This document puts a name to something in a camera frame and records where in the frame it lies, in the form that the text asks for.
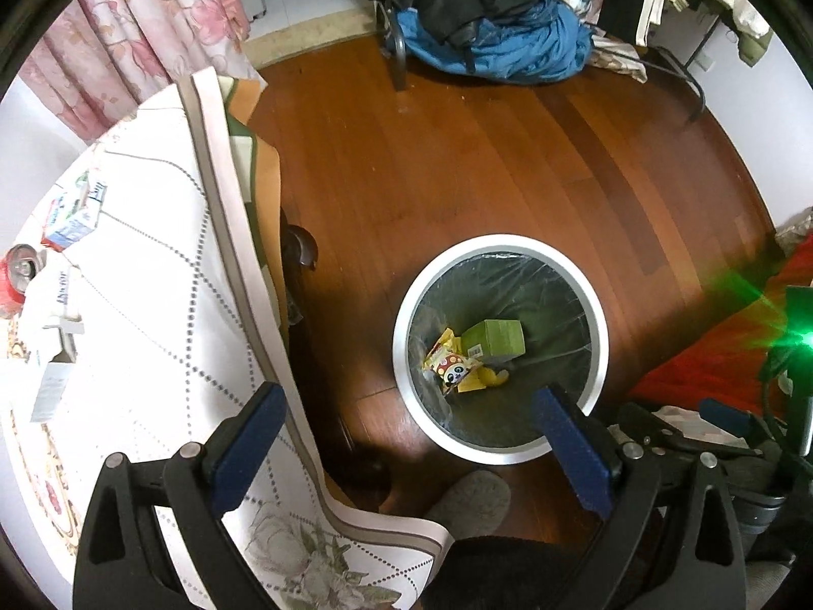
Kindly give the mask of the yellow cigarette pack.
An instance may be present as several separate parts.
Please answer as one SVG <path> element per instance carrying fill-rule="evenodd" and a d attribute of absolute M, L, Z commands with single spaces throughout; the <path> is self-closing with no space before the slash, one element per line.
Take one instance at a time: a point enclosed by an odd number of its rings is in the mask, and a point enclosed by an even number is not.
<path fill-rule="evenodd" d="M 457 385 L 460 394 L 466 392 L 486 390 L 487 388 L 500 387 L 510 378 L 507 369 L 490 369 L 488 367 L 478 367 L 468 372 L 466 377 Z"/>

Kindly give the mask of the blue clothes pile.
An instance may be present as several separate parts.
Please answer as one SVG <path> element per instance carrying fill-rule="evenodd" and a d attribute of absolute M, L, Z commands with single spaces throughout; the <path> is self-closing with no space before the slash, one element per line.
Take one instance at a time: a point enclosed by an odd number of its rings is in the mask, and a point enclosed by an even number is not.
<path fill-rule="evenodd" d="M 397 14 L 409 54 L 457 76 L 505 84 L 558 83 L 580 73 L 594 50 L 592 35 L 562 0 L 540 0 L 507 22 L 481 19 L 461 48 L 435 40 L 415 8 Z"/>

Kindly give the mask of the white floral tablecloth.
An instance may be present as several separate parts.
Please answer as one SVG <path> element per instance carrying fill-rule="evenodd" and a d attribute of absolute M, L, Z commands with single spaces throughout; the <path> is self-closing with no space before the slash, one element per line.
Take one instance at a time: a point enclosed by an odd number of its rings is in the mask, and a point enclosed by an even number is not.
<path fill-rule="evenodd" d="M 258 95 L 255 81 L 209 69 L 163 89 L 65 169 L 15 241 L 70 263 L 83 289 L 79 358 L 50 420 L 30 421 L 41 328 L 23 306 L 2 365 L 17 484 L 70 603 L 105 460 L 205 443 L 266 381 L 284 388 L 287 417 L 222 523 L 275 608 L 414 607 L 451 546 L 437 523 L 350 507 L 329 486 L 285 343 L 280 159 L 246 124 Z M 45 247 L 51 202 L 85 171 L 106 185 L 97 228 L 62 252 Z M 155 513 L 192 608 L 217 608 L 174 514 Z"/>

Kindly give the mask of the green cardboard box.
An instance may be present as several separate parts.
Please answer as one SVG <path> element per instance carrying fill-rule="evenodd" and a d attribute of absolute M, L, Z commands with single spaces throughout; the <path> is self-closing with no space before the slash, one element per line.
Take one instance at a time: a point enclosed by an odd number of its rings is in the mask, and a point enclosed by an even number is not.
<path fill-rule="evenodd" d="M 484 363 L 509 362 L 525 354 L 525 336 L 518 320 L 484 320 L 460 335 L 467 357 Z"/>

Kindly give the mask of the pink white medicine box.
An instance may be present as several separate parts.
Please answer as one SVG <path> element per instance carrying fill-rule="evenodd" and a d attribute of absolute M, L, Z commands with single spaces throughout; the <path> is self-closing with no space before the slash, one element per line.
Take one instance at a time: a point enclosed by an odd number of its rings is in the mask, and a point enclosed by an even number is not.
<path fill-rule="evenodd" d="M 61 258 L 50 258 L 25 293 L 22 321 L 31 328 L 80 325 L 83 289 L 77 270 Z"/>

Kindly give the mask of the grey white carton box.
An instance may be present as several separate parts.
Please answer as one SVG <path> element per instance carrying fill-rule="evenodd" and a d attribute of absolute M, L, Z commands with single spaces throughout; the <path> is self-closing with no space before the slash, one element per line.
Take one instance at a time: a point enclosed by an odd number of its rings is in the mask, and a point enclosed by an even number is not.
<path fill-rule="evenodd" d="M 84 325 L 70 320 L 45 326 L 37 334 L 36 353 L 29 358 L 35 364 L 36 395 L 30 411 L 32 423 L 45 423 L 54 416 L 76 369 L 79 358 L 77 340 L 83 334 Z"/>

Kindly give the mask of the yellow snack wrapper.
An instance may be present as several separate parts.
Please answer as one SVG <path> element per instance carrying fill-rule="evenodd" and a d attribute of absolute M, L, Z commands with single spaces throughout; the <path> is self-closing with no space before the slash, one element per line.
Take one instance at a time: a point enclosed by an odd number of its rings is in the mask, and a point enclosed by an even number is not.
<path fill-rule="evenodd" d="M 422 369 L 431 372 L 440 381 L 445 395 L 450 392 L 485 390 L 480 375 L 482 363 L 463 353 L 460 339 L 451 328 L 440 334 L 437 342 L 424 356 Z"/>

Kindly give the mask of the grey slipper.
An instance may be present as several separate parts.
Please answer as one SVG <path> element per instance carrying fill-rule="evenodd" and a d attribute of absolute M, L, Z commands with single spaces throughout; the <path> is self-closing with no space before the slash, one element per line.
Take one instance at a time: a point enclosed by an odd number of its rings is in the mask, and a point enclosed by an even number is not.
<path fill-rule="evenodd" d="M 495 472 L 475 470 L 460 478 L 428 510 L 426 519 L 445 527 L 455 540 L 492 536 L 511 504 L 509 484 Z"/>

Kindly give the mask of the pink floral curtain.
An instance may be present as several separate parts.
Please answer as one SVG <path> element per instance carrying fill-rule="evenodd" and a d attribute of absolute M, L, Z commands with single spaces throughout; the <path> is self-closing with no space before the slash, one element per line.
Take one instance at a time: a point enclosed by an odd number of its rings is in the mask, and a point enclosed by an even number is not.
<path fill-rule="evenodd" d="M 18 77 L 85 142 L 183 76 L 261 81 L 222 0 L 72 0 Z"/>

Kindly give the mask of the black metal chair frame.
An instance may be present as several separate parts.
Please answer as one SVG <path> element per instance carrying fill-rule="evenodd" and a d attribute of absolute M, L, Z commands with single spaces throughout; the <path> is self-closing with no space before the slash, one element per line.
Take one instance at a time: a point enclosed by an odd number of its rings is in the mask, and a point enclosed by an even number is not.
<path fill-rule="evenodd" d="M 390 76 L 397 93 L 408 88 L 407 46 L 398 23 L 394 0 L 372 0 L 376 35 L 382 54 L 390 61 Z"/>

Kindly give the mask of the red soda can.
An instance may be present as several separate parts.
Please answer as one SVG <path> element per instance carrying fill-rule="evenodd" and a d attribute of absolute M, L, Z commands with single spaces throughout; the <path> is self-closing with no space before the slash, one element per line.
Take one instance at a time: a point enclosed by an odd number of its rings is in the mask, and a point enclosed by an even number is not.
<path fill-rule="evenodd" d="M 0 267 L 0 317 L 3 320 L 9 320 L 22 310 L 27 287 L 44 266 L 43 247 L 18 244 L 8 249 Z"/>

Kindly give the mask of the blue white milk carton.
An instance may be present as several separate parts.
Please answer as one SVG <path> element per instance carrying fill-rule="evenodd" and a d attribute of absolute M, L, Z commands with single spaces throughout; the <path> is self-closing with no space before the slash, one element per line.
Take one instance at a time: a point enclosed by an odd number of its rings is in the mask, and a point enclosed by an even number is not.
<path fill-rule="evenodd" d="M 92 172 L 79 175 L 51 202 L 41 244 L 62 252 L 97 228 L 106 185 Z"/>

